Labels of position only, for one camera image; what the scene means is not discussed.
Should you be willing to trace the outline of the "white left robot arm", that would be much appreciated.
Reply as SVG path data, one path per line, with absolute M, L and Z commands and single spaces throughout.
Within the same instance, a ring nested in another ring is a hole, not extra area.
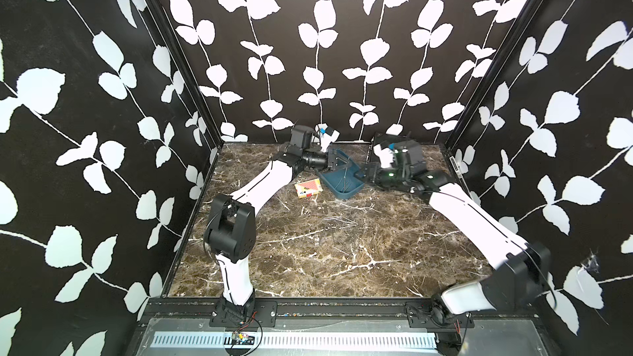
M 256 216 L 260 209 L 307 168 L 334 171 L 350 166 L 351 159 L 338 150 L 323 153 L 290 148 L 275 154 L 265 169 L 238 191 L 214 197 L 204 245 L 219 264 L 225 302 L 244 309 L 255 298 L 248 258 L 256 243 Z

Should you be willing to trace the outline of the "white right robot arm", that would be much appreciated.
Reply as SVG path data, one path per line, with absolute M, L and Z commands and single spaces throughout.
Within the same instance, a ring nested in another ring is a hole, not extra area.
M 382 168 L 378 163 L 361 167 L 355 176 L 383 190 L 401 191 L 423 199 L 443 214 L 481 252 L 493 268 L 478 281 L 453 285 L 435 297 L 441 316 L 467 312 L 513 312 L 552 291 L 547 280 L 552 255 L 539 242 L 528 243 L 479 206 L 449 174 Z

